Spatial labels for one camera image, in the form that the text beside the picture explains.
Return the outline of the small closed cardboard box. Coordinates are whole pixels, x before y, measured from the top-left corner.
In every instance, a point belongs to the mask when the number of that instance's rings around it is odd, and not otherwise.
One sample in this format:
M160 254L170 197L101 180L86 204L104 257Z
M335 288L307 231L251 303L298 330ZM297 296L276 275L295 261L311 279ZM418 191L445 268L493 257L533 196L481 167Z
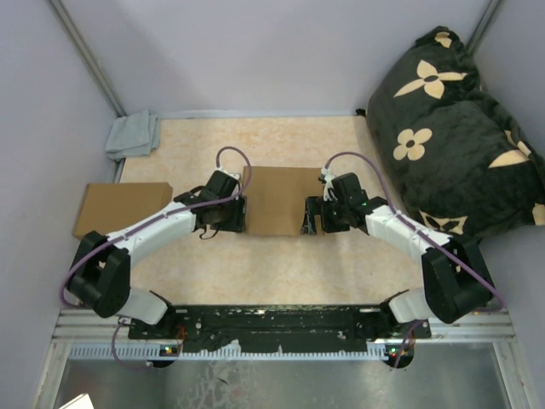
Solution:
M167 182L90 183L87 185L72 235L100 234L127 228L164 208L173 197Z

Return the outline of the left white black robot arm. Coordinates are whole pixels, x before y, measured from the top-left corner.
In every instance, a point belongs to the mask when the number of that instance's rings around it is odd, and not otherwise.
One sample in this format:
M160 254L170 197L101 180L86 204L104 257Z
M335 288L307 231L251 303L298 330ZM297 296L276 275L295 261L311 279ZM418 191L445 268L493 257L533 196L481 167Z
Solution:
M175 332L167 300L131 285L131 270L160 248L201 230L244 231L245 197L240 175L216 169L208 182L175 197L132 226L83 236L60 294L73 295L101 318L114 315L146 324L156 337Z

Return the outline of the aluminium frame rail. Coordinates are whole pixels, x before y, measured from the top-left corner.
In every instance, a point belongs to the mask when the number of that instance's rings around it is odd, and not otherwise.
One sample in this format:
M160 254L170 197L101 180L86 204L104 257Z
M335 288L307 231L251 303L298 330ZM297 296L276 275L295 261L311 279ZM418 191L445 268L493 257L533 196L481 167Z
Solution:
M400 324L377 306L179 305L157 325L91 310L63 310L53 339L76 359L383 360L418 343L494 343L514 339L507 313L471 313L453 324L420 319Z

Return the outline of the grey folded cloth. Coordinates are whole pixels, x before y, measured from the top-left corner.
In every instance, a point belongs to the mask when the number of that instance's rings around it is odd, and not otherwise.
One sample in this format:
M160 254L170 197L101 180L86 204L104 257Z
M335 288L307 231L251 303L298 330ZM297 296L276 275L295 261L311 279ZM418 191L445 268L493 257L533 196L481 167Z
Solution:
M111 160L149 156L160 146L159 116L144 110L114 121L105 146Z

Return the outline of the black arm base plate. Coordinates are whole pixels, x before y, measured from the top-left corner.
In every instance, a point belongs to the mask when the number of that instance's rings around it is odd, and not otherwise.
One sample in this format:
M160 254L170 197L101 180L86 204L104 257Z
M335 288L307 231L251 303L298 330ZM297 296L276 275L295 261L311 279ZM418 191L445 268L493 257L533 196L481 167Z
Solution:
M377 339L410 329L384 304L177 305L156 325L132 319L132 340L182 342L187 353L213 352L236 341L244 353L364 352Z

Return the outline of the white paper corner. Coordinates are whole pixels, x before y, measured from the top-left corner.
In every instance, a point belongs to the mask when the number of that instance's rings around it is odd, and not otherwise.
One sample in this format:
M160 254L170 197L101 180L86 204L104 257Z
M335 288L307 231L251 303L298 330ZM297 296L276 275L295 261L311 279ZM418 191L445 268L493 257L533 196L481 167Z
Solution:
M95 409L89 394L80 394L68 401L59 409Z

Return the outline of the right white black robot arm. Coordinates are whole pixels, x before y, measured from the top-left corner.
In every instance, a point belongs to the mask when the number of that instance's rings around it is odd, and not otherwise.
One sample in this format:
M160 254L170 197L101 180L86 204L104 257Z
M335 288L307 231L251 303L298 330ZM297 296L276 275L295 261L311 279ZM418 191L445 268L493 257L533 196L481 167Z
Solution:
M493 298L493 282L474 239L434 231L406 217L381 197L368 197L354 173L335 176L322 169L320 196L309 196L301 233L360 230L409 256L423 284L386 301L381 331L399 337L411 321L436 318L451 324Z

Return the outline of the black floral pillow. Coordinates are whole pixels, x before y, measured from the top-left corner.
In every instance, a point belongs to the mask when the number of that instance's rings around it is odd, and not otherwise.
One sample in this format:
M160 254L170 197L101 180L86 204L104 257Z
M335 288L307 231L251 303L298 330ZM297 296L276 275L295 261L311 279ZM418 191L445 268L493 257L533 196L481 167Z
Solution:
M544 160L482 90L456 33L419 37L369 99L366 123L411 218L478 239L544 223Z

